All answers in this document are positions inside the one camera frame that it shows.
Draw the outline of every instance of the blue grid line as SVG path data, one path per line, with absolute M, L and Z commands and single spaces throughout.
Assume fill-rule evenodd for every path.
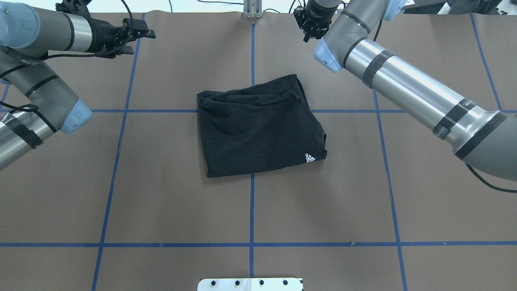
M 95 113 L 197 113 L 197 109 L 92 109 Z M 377 113 L 373 109 L 316 109 L 312 113 Z M 380 113 L 407 113 L 404 110 L 379 110 Z
M 5 242 L 0 248 L 98 248 L 99 243 L 67 242 Z
M 337 248 L 346 246 L 397 246 L 396 242 L 256 242 L 257 248 Z
M 142 20 L 144 20 L 144 19 L 145 19 L 145 13 L 142 14 Z M 133 68 L 131 70 L 131 78 L 130 78 L 130 81 L 129 81 L 128 94 L 127 94 L 127 97 L 126 97 L 126 105 L 124 107 L 126 112 L 124 113 L 124 117 L 122 118 L 122 126 L 120 128 L 120 135 L 119 135 L 119 138 L 118 138 L 117 152 L 116 152 L 116 155 L 115 155 L 115 163 L 113 165 L 113 175 L 111 177 L 110 192 L 108 194 L 108 202 L 106 204 L 106 212 L 104 214 L 104 222 L 102 224 L 102 233 L 101 233 L 101 236 L 100 236 L 99 252 L 97 254 L 97 263 L 95 265 L 94 278 L 93 278 L 93 282 L 92 282 L 92 291 L 95 291 L 95 289 L 97 288 L 97 279 L 99 278 L 99 269 L 100 269 L 100 263 L 101 263 L 101 260 L 102 260 L 102 250 L 103 250 L 104 240 L 106 238 L 106 229 L 108 227 L 108 218 L 110 217 L 110 208 L 111 208 L 111 201 L 112 201 L 112 198 L 113 198 L 113 189 L 114 189 L 114 186 L 115 186 L 115 177 L 117 175 L 118 161 L 119 161 L 119 158 L 120 158 L 120 148 L 121 148 L 121 145 L 122 145 L 122 138 L 124 137 L 124 130 L 125 130 L 125 127 L 126 127 L 126 120 L 127 120 L 127 115 L 128 115 L 127 110 L 129 109 L 129 101 L 131 99 L 131 92 L 133 90 L 134 73 L 136 71 L 136 63 L 138 61 L 138 52 L 139 52 L 139 49 L 140 49 L 140 41 L 141 40 L 142 39 L 139 38 L 138 41 L 136 42 L 136 50 L 135 50 L 134 59 L 133 59 Z
M 481 47 L 481 42 L 479 41 L 478 29 L 476 27 L 476 22 L 474 21 L 474 14 L 472 12 L 470 13 L 470 21 L 472 22 L 472 27 L 474 28 L 474 35 L 476 36 L 476 42 L 478 43 L 479 53 L 481 54 L 481 59 L 483 60 L 483 65 L 485 66 L 486 75 L 488 76 L 490 86 L 492 87 L 492 92 L 494 93 L 495 102 L 497 103 L 498 109 L 502 110 L 501 102 L 499 101 L 499 96 L 497 96 L 497 91 L 495 90 L 494 80 L 492 79 L 492 75 L 490 74 L 490 70 L 488 69 L 488 64 L 486 63 L 483 48 Z
M 395 210 L 395 198 L 393 197 L 393 187 L 391 185 L 391 175 L 389 172 L 388 155 L 386 153 L 386 143 L 384 141 L 384 132 L 383 132 L 383 127 L 382 127 L 382 122 L 381 122 L 381 113 L 379 110 L 379 100 L 377 98 L 376 90 L 373 90 L 373 98 L 375 100 L 375 109 L 377 109 L 377 122 L 379 125 L 379 134 L 381 136 L 381 146 L 383 148 L 384 167 L 386 169 L 386 175 L 388 176 L 389 195 L 391 198 L 391 214 L 393 216 L 393 226 L 395 229 L 395 238 L 397 240 L 397 251 L 399 253 L 399 264 L 400 264 L 400 274 L 402 276 L 402 287 L 404 288 L 404 291 L 407 291 L 406 271 L 404 268 L 404 258 L 402 256 L 402 246 L 400 244 L 399 223 L 397 222 L 397 211 Z
M 517 245 L 517 241 L 416 241 L 401 242 L 402 246 L 454 246 L 454 245 Z
M 92 109 L 95 113 L 197 113 L 197 109 Z
M 105 248 L 248 248 L 247 242 L 201 243 L 105 243 Z
M 407 242 L 202 242 L 202 243 L 104 243 L 103 248 L 345 248 L 376 246 L 475 246 L 517 245 L 517 241 L 407 241 Z M 100 243 L 4 242 L 0 248 L 98 248 Z
M 255 246 L 255 174 L 251 174 L 250 183 L 250 278 L 255 275 L 254 272 L 254 246 Z
M 370 109 L 316 109 L 311 110 L 312 113 L 407 113 L 404 110 L 370 110 Z
M 2 102 L 5 102 L 5 98 L 7 98 L 7 93 L 9 92 L 10 85 L 5 86 L 4 94 L 2 95 Z
M 255 86 L 255 25 L 251 25 L 251 85 Z M 254 271 L 254 241 L 255 241 L 255 174 L 250 177 L 250 278 L 255 276 Z

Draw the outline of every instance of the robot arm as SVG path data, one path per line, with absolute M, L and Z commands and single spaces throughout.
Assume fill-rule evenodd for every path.
M 25 94 L 37 110 L 13 110 L 0 121 L 0 170 L 58 130 L 71 134 L 92 111 L 44 62 L 49 50 L 95 53 L 115 58 L 132 54 L 125 45 L 155 38 L 143 20 L 124 19 L 121 27 L 93 19 L 88 0 L 64 0 L 58 11 L 0 1 L 0 78 Z
M 325 8 L 336 2 L 309 0 L 306 7 Z M 517 117 L 482 109 L 368 39 L 371 29 L 381 19 L 392 20 L 405 2 L 351 0 L 318 44 L 315 58 L 334 72 L 347 69 L 366 86 L 381 92 L 438 138 L 449 142 L 455 155 L 466 164 L 517 181 Z M 298 9 L 306 18 L 324 18 L 311 12 L 316 9 Z M 306 39 L 307 35 L 319 37 L 311 35 L 311 28 L 300 28 L 304 29 Z

